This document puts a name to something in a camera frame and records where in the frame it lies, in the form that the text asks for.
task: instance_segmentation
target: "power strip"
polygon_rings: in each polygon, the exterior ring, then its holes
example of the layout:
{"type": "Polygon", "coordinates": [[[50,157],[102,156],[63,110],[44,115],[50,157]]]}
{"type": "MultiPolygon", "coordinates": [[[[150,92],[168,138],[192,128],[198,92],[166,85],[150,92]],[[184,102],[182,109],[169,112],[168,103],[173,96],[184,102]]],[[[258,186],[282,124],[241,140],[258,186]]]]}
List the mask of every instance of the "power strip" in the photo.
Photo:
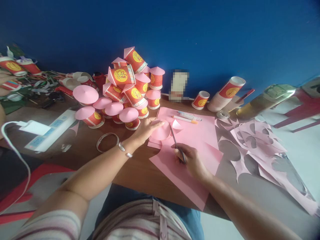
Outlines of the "power strip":
{"type": "Polygon", "coordinates": [[[66,110],[53,123],[51,129],[43,136],[36,136],[25,148],[35,152],[45,152],[76,121],[75,111],[66,110]]]}

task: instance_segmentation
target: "woman's right hand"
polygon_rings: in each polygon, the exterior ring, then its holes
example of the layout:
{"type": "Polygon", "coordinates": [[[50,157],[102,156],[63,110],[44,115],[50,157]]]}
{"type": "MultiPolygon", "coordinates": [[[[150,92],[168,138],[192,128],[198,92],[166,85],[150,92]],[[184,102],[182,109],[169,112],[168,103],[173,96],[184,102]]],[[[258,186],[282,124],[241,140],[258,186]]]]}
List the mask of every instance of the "woman's right hand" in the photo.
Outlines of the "woman's right hand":
{"type": "MultiPolygon", "coordinates": [[[[187,169],[194,178],[196,178],[199,181],[203,181],[204,179],[210,177],[211,173],[207,170],[205,165],[200,160],[200,156],[197,149],[183,143],[177,143],[177,146],[180,147],[183,151],[186,159],[187,169]]],[[[176,155],[178,162],[179,158],[183,160],[183,157],[178,149],[174,150],[174,154],[176,155]]]]}

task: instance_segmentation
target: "woman's left hand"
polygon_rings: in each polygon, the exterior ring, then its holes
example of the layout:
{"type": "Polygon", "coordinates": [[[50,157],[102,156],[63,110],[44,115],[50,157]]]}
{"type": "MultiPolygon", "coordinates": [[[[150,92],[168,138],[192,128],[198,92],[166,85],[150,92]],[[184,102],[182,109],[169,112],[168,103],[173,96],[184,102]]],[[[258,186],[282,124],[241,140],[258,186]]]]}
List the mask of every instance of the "woman's left hand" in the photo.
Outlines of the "woman's left hand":
{"type": "Polygon", "coordinates": [[[135,133],[130,137],[130,139],[136,141],[136,143],[141,146],[145,143],[145,141],[151,136],[154,130],[163,126],[164,122],[158,122],[156,124],[152,124],[156,117],[150,117],[145,119],[140,123],[140,126],[135,131],[135,133]]]}

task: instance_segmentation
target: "pen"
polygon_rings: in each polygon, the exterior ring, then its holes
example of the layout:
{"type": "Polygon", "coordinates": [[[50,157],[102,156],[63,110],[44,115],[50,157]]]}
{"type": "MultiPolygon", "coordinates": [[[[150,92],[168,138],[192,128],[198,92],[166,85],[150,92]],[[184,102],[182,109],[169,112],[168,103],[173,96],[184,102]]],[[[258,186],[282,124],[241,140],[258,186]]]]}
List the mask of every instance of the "pen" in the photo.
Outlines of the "pen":
{"type": "Polygon", "coordinates": [[[190,119],[186,119],[186,118],[182,118],[182,117],[178,117],[178,116],[172,116],[172,117],[175,118],[175,119],[179,119],[179,120],[185,121],[185,122],[191,122],[191,123],[194,123],[194,124],[198,124],[198,122],[190,120],[190,119]]]}

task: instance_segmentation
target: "hand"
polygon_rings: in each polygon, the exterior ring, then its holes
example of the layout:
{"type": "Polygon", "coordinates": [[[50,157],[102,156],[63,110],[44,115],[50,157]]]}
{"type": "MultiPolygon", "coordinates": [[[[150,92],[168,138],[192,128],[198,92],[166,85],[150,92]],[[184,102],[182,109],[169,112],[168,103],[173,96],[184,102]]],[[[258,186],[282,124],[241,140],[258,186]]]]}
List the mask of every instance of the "hand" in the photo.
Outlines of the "hand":
{"type": "Polygon", "coordinates": [[[143,122],[140,123],[138,129],[130,137],[130,139],[133,139],[138,144],[138,147],[145,143],[145,141],[151,136],[154,130],[164,125],[164,122],[151,124],[156,119],[156,117],[146,118],[143,122]]]}
{"type": "MultiPolygon", "coordinates": [[[[211,175],[211,173],[207,170],[205,165],[200,160],[197,149],[183,143],[177,143],[177,146],[180,147],[183,151],[184,157],[186,159],[187,169],[194,178],[201,181],[211,175]]],[[[179,158],[183,160],[183,157],[178,149],[174,150],[174,154],[176,155],[177,161],[179,161],[179,158]]]]}

